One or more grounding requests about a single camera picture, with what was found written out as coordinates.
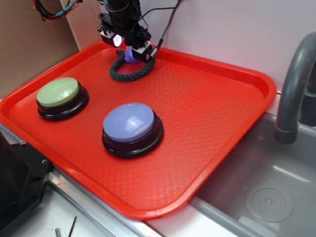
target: cardboard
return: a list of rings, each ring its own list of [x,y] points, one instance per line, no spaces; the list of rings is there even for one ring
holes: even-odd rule
[[[51,12],[59,1],[42,0]],[[32,1],[0,0],[0,98],[78,51],[67,19],[47,23]]]

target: cable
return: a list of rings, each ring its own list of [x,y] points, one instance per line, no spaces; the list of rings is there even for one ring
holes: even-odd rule
[[[142,16],[137,20],[137,22],[134,24],[134,26],[132,27],[132,31],[133,31],[133,29],[134,29],[134,27],[137,25],[137,23],[138,23],[141,19],[144,19],[144,16],[146,16],[148,13],[150,13],[150,12],[152,12],[152,11],[154,11],[154,10],[173,9],[173,10],[172,10],[172,13],[171,13],[171,15],[170,15],[169,21],[168,21],[168,23],[167,23],[167,26],[166,26],[166,28],[164,29],[164,31],[163,31],[163,33],[162,33],[162,35],[161,35],[161,38],[160,38],[160,40],[159,40],[159,42],[158,42],[156,48],[155,48],[155,49],[153,50],[153,52],[151,53],[151,56],[152,56],[152,57],[154,57],[155,54],[156,54],[156,53],[158,52],[158,50],[160,49],[160,47],[161,47],[161,45],[162,45],[162,43],[163,43],[164,36],[165,36],[165,34],[166,34],[166,32],[167,32],[167,30],[168,30],[170,24],[171,24],[171,21],[172,21],[172,19],[173,19],[174,13],[175,13],[175,11],[177,10],[177,8],[178,8],[180,2],[181,2],[181,0],[178,0],[177,4],[176,4],[174,7],[162,7],[162,8],[153,8],[153,9],[150,9],[150,10],[147,11],[144,15],[142,15]]]
[[[58,13],[51,13],[46,10],[40,0],[33,0],[33,8],[37,10],[43,21],[51,22],[65,17],[69,12],[74,10],[82,0],[67,1],[66,7]]]

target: plastic tray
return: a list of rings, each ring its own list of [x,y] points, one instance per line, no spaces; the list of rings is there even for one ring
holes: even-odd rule
[[[102,42],[73,55],[6,96],[0,121],[121,214],[153,219],[190,200],[277,89],[260,72],[167,49],[147,76],[120,82],[108,73],[118,57]],[[126,64],[120,72],[142,66]],[[72,118],[46,121],[37,112],[36,94],[61,77],[76,78],[90,101]],[[108,112],[129,102],[150,106],[165,135],[149,154],[120,159],[104,148],[102,124]]]

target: rope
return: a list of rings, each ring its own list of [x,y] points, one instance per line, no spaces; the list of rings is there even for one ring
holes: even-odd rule
[[[133,80],[137,80],[145,75],[147,75],[151,69],[154,67],[154,63],[155,63],[155,58],[150,59],[144,66],[143,69],[134,72],[132,74],[119,74],[117,73],[117,70],[125,63],[125,51],[124,50],[117,50],[116,54],[118,54],[120,56],[120,58],[113,63],[113,65],[110,67],[109,73],[111,75],[111,77],[115,80],[119,80],[119,81],[133,81]]]

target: sink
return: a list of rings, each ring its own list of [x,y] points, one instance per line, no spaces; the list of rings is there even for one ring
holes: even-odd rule
[[[300,124],[297,141],[283,145],[275,121],[263,114],[190,204],[242,236],[314,237],[316,130]]]

